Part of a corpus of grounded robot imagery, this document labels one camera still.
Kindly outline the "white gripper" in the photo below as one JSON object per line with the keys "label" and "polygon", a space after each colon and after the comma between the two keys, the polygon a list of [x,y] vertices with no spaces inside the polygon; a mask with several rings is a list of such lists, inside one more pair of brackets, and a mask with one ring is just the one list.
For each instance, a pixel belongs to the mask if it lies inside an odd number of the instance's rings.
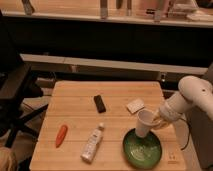
{"label": "white gripper", "polygon": [[183,114],[183,107],[178,102],[166,100],[159,107],[159,113],[154,114],[152,121],[155,130],[166,128],[169,123],[179,120]]}

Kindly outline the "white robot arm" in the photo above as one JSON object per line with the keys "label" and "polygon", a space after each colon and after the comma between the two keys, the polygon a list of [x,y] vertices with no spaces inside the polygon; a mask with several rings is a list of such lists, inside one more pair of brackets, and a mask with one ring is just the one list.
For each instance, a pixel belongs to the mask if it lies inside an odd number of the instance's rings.
{"label": "white robot arm", "polygon": [[162,129],[176,122],[194,106],[213,120],[213,85],[195,76],[185,76],[179,81],[178,90],[154,113],[154,129]]}

